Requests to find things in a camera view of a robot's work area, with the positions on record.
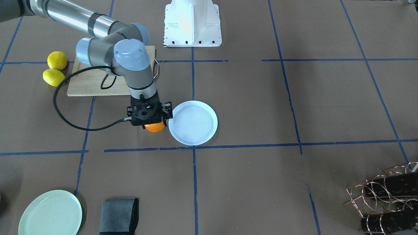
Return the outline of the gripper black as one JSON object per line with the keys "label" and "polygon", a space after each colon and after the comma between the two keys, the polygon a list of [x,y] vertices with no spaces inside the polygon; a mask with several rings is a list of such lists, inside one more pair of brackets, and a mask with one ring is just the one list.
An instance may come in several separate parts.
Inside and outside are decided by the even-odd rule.
{"label": "gripper black", "polygon": [[133,126],[144,126],[146,124],[159,123],[163,119],[162,104],[158,93],[151,98],[136,99],[130,98],[130,107],[132,109],[130,123]]}

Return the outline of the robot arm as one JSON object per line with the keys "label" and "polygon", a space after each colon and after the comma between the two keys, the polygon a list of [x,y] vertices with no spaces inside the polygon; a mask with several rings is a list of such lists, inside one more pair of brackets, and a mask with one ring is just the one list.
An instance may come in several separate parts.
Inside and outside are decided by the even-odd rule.
{"label": "robot arm", "polygon": [[159,99],[156,76],[145,46],[148,30],[139,23],[125,24],[69,0],[2,0],[1,22],[22,16],[37,15],[86,32],[76,46],[79,62],[87,65],[64,81],[89,71],[100,69],[108,75],[122,76],[130,92],[127,117],[119,119],[107,129],[121,122],[133,126],[162,123],[172,117],[171,103]]}

